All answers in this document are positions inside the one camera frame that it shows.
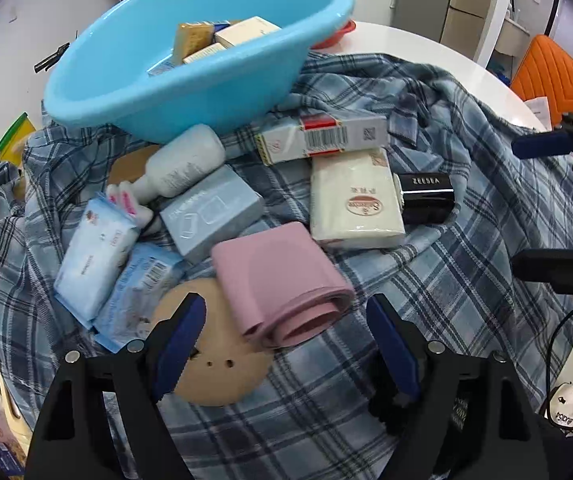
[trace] blue plastic basin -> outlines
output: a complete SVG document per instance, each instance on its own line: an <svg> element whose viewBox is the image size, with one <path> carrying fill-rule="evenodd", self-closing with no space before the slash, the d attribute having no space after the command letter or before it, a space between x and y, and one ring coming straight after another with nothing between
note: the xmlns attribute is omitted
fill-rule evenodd
<svg viewBox="0 0 573 480"><path fill-rule="evenodd" d="M193 124L218 134L246 124L290 91L309 48L342 27L354 0L124 0L85 30L55 66L44 106L66 126L113 123L169 142ZM261 16L282 30L169 72L147 69L182 22Z"/></svg>

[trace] red bowl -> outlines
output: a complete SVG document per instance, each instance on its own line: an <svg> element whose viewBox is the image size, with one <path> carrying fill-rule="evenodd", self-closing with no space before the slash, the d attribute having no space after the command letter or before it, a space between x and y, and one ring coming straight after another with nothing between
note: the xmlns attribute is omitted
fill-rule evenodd
<svg viewBox="0 0 573 480"><path fill-rule="evenodd" d="M340 28L340 30L337 30L330 38L327 38L326 40L313 45L311 48L313 48L314 50L320 50L321 48L329 48L330 46L333 46L336 43L338 43L342 39L342 36L353 30L356 30L356 22L354 22L353 20L348 20L347 24L344 27Z"/></svg>

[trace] orange chair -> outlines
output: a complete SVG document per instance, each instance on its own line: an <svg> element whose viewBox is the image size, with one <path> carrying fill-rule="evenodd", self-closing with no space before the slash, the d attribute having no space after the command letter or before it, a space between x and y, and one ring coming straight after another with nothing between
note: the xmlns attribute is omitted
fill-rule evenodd
<svg viewBox="0 0 573 480"><path fill-rule="evenodd" d="M540 34L529 45L511 89L523 100L547 97L551 125L573 112L573 58L548 36Z"/></svg>

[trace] silver bolt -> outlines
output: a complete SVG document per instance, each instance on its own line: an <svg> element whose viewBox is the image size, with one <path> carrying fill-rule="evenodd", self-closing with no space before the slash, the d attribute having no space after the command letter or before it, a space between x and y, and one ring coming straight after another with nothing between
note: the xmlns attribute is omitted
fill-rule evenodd
<svg viewBox="0 0 573 480"><path fill-rule="evenodd" d="M437 355L440 355L447 349L447 347L445 347L440 341L429 341L427 348L429 349L429 352Z"/></svg>
<svg viewBox="0 0 573 480"><path fill-rule="evenodd" d="M498 352L497 350L494 350L493 352L491 352L491 355L499 363L506 363L507 362L507 358L504 356L504 354L502 352Z"/></svg>
<svg viewBox="0 0 573 480"><path fill-rule="evenodd" d="M71 350L67 355L64 356L64 360L67 363L74 363L80 358L80 353L77 350Z"/></svg>
<svg viewBox="0 0 573 480"><path fill-rule="evenodd" d="M126 345L126 349L132 354L137 354L144 349L144 341L141 339L133 339L128 345Z"/></svg>

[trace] pink leather roll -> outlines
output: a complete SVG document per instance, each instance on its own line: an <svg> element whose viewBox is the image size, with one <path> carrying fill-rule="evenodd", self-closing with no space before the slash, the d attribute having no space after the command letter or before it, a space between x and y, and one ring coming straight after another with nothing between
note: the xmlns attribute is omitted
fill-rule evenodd
<svg viewBox="0 0 573 480"><path fill-rule="evenodd" d="M300 222L219 243L211 255L240 331L262 348L318 335L355 298Z"/></svg>

